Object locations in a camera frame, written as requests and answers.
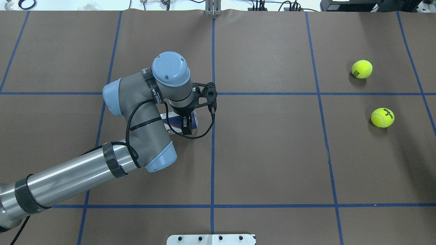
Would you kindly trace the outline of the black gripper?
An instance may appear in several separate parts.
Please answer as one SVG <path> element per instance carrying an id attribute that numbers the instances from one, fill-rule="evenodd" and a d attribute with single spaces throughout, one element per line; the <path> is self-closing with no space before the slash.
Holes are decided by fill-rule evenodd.
<path id="1" fill-rule="evenodd" d="M 173 111 L 181 116 L 181 132 L 183 135 L 192 134 L 192 117 L 190 116 L 195 110 L 194 101 L 169 101 Z"/>

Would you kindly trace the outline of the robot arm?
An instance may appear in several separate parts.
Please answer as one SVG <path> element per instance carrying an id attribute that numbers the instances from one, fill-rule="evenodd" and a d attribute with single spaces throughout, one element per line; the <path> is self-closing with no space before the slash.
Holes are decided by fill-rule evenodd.
<path id="1" fill-rule="evenodd" d="M 125 138 L 103 143 L 15 183 L 1 184 L 1 233 L 19 226 L 28 216 L 137 168 L 153 173 L 176 161 L 157 105 L 167 99 L 179 112 L 194 100 L 190 68 L 181 54 L 166 51 L 157 55 L 151 67 L 105 85 L 103 99 L 114 116 L 125 118 Z"/>

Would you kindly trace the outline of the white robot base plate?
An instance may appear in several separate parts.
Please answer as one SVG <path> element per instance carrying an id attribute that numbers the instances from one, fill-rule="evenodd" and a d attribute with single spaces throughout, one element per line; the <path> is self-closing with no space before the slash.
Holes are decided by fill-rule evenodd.
<path id="1" fill-rule="evenodd" d="M 255 234 L 180 234 L 171 235 L 167 245 L 256 245 Z"/>

